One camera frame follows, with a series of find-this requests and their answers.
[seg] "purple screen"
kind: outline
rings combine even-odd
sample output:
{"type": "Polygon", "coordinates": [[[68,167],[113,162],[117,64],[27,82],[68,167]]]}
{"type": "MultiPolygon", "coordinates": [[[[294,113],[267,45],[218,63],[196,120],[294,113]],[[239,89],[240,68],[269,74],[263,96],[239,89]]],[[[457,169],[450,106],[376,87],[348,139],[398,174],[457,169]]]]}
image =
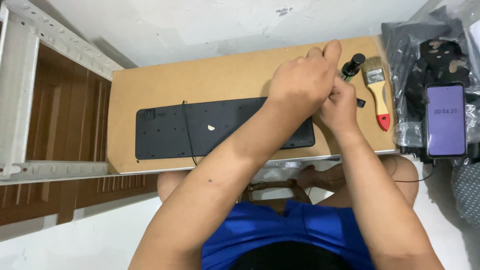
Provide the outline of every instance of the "purple screen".
{"type": "Polygon", "coordinates": [[[465,153],[465,120],[462,86],[427,88],[428,143],[432,156],[465,153]]]}

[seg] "red handle tip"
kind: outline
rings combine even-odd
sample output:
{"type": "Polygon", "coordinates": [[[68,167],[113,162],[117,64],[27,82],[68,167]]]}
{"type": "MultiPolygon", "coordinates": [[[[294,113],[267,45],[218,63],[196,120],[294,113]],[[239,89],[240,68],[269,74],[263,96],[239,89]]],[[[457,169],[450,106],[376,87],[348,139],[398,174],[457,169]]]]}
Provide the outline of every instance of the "red handle tip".
{"type": "Polygon", "coordinates": [[[386,113],[377,115],[377,122],[383,131],[387,131],[390,126],[390,114],[386,113]]]}

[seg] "black bottle cap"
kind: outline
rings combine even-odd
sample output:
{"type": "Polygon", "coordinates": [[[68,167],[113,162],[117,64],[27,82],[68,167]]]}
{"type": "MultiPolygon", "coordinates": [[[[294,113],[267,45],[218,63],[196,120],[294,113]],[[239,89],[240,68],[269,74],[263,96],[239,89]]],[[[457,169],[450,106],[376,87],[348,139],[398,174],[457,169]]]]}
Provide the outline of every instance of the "black bottle cap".
{"type": "Polygon", "coordinates": [[[348,73],[356,73],[360,69],[360,66],[365,62],[365,55],[357,53],[352,57],[352,60],[346,64],[345,71],[348,73]]]}

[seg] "smartphone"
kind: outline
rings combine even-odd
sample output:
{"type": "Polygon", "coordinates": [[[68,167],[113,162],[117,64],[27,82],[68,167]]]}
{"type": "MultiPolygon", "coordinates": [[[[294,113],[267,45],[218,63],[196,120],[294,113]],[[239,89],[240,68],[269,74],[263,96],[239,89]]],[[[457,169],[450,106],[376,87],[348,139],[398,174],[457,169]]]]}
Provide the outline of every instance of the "smartphone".
{"type": "Polygon", "coordinates": [[[462,157],[467,153],[465,92],[461,82],[428,84],[426,109],[429,158],[462,157]]]}

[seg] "desk surface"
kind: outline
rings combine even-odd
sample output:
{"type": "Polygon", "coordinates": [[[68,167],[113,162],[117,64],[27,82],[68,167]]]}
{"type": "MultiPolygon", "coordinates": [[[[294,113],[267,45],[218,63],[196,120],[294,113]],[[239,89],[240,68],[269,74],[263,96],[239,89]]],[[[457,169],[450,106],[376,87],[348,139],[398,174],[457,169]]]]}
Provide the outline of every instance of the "desk surface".
{"type": "MultiPolygon", "coordinates": [[[[375,37],[341,40],[342,56],[338,68],[355,53],[366,57],[379,55],[375,37]]],[[[109,172],[144,172],[193,167],[191,158],[139,160],[135,157],[135,114],[139,109],[239,98],[267,97],[270,79],[277,67],[298,56],[305,56],[312,46],[323,48],[326,42],[288,48],[253,51],[186,62],[162,64],[116,71],[108,110],[109,172]]],[[[357,97],[366,101],[358,108],[357,120],[375,151],[395,149],[393,123],[388,132],[380,129],[375,118],[373,96],[365,87],[361,74],[351,81],[357,97]]],[[[390,118],[395,119],[388,78],[385,99],[390,118]]],[[[316,143],[313,147],[278,151],[271,160],[314,158],[339,154],[339,147],[318,117],[314,117],[316,143]]]]}

